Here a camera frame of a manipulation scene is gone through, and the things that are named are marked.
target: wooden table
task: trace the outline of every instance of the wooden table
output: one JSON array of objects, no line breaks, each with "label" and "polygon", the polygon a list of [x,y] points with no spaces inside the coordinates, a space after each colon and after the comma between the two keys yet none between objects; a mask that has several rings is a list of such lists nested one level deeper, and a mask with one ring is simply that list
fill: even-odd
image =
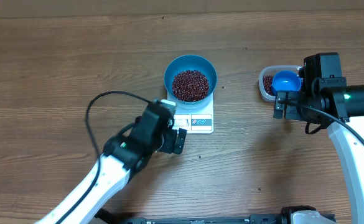
[{"label": "wooden table", "polygon": [[[338,52],[348,84],[364,84],[364,11],[101,16],[0,20],[0,223],[32,223],[87,175],[95,153],[89,101],[108,90],[165,98],[167,64],[185,54],[218,72],[215,132],[189,135],[180,156],[155,154],[105,209],[147,218],[244,216],[312,205],[350,223],[325,130],[273,119],[258,75]],[[141,114],[125,96],[97,102],[104,142]]]}]

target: white container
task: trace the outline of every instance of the white container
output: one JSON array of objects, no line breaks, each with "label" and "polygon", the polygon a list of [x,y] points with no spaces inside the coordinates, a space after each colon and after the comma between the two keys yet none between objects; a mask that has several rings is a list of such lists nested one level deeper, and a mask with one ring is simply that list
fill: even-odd
[{"label": "white container", "polygon": [[261,91],[262,99],[266,102],[274,102],[276,100],[275,96],[270,95],[266,92],[266,90],[264,90],[263,77],[268,75],[274,76],[278,72],[285,70],[292,71],[298,74],[299,68],[301,68],[301,66],[299,65],[276,65],[263,69],[262,72],[259,74],[259,90]]}]

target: white digital scale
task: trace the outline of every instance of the white digital scale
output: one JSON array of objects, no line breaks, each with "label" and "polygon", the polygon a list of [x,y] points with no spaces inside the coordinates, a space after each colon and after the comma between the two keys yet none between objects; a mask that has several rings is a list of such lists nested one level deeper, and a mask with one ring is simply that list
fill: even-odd
[{"label": "white digital scale", "polygon": [[187,134],[213,133],[213,93],[197,105],[186,105],[168,93],[168,100],[176,102],[173,129],[186,129]]}]

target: blue bowl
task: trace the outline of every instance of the blue bowl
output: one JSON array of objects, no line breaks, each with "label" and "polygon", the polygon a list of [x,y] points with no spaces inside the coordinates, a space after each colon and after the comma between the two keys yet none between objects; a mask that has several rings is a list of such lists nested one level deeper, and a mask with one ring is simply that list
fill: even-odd
[{"label": "blue bowl", "polygon": [[[183,55],[176,58],[168,65],[164,75],[165,88],[175,99],[177,98],[172,93],[172,82],[177,74],[186,70],[198,70],[205,75],[209,82],[207,97],[213,93],[217,86],[218,75],[211,62],[198,55]],[[197,105],[205,101],[206,98],[195,102],[179,101],[185,105]]]},{"label": "blue bowl", "polygon": [[271,84],[271,91],[275,96],[279,90],[284,91],[299,91],[301,89],[302,81],[298,74],[292,71],[281,71],[273,76]]}]

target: teal bowl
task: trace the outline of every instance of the teal bowl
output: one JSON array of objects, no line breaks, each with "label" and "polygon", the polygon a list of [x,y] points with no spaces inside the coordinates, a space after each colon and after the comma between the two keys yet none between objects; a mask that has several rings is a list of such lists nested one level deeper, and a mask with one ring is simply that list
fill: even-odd
[{"label": "teal bowl", "polygon": [[[172,93],[172,82],[177,74],[186,70],[198,70],[206,76],[209,83],[208,95],[200,101],[186,102],[178,100]],[[173,60],[165,70],[164,75],[165,88],[168,93],[177,100],[176,103],[182,103],[184,105],[198,105],[205,101],[215,90],[218,83],[218,75],[215,67],[207,59],[198,55],[183,55]]]}]

